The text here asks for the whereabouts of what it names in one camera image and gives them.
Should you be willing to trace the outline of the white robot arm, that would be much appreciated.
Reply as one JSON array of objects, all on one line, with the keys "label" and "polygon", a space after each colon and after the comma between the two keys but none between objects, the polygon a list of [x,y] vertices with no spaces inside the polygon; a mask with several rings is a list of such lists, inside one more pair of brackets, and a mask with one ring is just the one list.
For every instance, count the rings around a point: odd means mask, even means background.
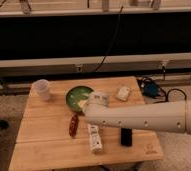
[{"label": "white robot arm", "polygon": [[191,135],[191,100],[109,107],[106,93],[94,91],[82,111],[90,124]]}]

